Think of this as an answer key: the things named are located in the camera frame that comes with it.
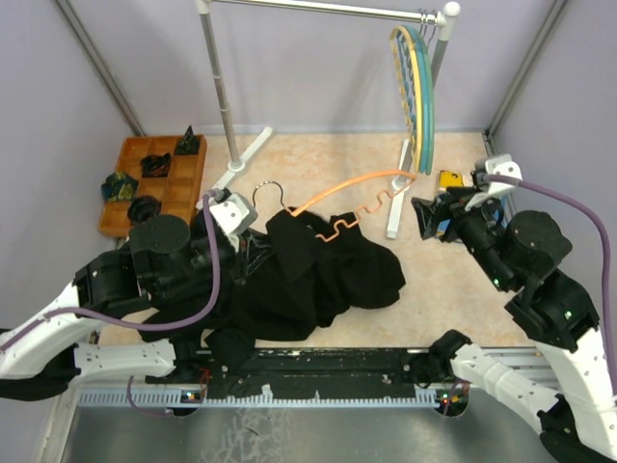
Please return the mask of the black t-shirt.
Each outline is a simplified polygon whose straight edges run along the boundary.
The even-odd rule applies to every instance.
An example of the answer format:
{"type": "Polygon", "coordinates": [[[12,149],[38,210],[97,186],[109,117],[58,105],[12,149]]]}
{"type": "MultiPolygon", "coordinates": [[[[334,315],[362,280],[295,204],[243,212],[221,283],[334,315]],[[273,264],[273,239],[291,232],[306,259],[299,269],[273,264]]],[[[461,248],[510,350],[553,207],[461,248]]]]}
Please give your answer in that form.
{"type": "Polygon", "coordinates": [[[266,224],[276,251],[243,286],[226,285],[214,309],[227,323],[259,340],[305,340],[350,308],[383,309],[400,298],[406,280],[399,258],[338,221],[282,210],[266,224]]]}

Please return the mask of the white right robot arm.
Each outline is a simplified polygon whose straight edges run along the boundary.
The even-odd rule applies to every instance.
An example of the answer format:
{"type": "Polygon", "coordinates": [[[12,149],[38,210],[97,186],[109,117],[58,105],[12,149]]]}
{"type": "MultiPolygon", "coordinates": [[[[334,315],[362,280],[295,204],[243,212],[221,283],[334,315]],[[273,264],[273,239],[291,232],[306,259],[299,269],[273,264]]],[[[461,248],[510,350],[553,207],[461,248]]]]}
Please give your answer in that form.
{"type": "Polygon", "coordinates": [[[413,198],[420,235],[461,241],[493,286],[513,292],[506,311],[549,363],[553,390],[486,354],[456,330],[429,348],[432,373],[470,383],[525,421],[559,462],[616,459],[616,399],[600,318],[587,290],[559,268],[573,245],[546,213],[524,210],[507,224],[495,199],[473,206],[473,189],[413,198]]]}

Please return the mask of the white clothes rack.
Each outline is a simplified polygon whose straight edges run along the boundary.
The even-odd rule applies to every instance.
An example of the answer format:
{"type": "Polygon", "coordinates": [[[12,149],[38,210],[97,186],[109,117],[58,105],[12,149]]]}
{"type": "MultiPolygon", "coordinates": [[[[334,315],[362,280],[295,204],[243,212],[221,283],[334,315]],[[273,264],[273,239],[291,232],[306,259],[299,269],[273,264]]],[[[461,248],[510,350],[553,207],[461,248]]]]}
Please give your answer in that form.
{"type": "MultiPolygon", "coordinates": [[[[377,19],[400,20],[402,22],[400,25],[416,28],[426,43],[431,63],[433,90],[440,73],[445,51],[461,13],[461,6],[456,1],[447,2],[439,11],[418,11],[416,13],[329,4],[316,1],[251,1],[249,4],[251,6],[279,8],[294,11],[309,11],[324,14],[341,14],[377,19]]],[[[219,111],[228,144],[228,167],[226,172],[215,183],[216,187],[223,188],[230,185],[237,177],[247,170],[251,160],[261,151],[261,149],[272,137],[273,128],[270,126],[264,127],[261,133],[249,145],[248,148],[244,151],[238,150],[221,63],[214,37],[213,23],[211,19],[211,3],[209,1],[198,1],[196,3],[196,8],[201,20],[201,29],[206,44],[207,55],[211,66],[213,82],[218,99],[219,111]]],[[[406,138],[402,143],[401,153],[399,156],[399,173],[391,183],[391,187],[394,189],[394,197],[391,201],[391,206],[389,207],[389,217],[386,226],[386,238],[388,239],[396,238],[399,232],[403,211],[404,194],[408,190],[410,184],[410,181],[406,178],[406,175],[410,173],[418,174],[412,167],[412,161],[413,156],[410,142],[408,140],[407,129],[406,138]]]]}

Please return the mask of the black button-up shirt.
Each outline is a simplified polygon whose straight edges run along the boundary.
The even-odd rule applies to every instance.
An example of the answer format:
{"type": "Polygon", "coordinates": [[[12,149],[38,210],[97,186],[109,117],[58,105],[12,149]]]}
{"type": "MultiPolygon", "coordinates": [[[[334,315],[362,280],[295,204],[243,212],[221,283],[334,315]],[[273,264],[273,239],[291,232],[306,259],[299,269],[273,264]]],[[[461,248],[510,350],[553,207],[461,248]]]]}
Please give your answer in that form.
{"type": "Polygon", "coordinates": [[[213,310],[204,319],[190,326],[167,331],[138,331],[144,342],[168,340],[174,347],[175,370],[164,378],[152,379],[152,383],[196,382],[202,369],[210,363],[199,354],[205,342],[215,366],[237,370],[255,349],[255,338],[227,323],[225,317],[213,310]]]}

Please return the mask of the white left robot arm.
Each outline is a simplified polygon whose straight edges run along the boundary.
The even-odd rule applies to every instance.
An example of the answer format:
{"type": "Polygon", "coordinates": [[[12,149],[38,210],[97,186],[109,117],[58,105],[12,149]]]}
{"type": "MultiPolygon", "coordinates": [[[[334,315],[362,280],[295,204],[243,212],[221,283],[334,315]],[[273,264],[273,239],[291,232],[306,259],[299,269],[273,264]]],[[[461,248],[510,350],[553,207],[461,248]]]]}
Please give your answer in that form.
{"type": "Polygon", "coordinates": [[[187,224],[159,215],[133,227],[122,247],[84,266],[29,322],[2,331],[1,396],[44,400],[88,379],[194,380],[204,366],[201,332],[231,319],[228,299],[245,285],[245,255],[259,248],[271,248],[264,234],[247,231],[235,248],[211,217],[187,224]],[[142,346],[81,342],[99,324],[124,325],[149,308],[155,319],[134,327],[142,346]]]}

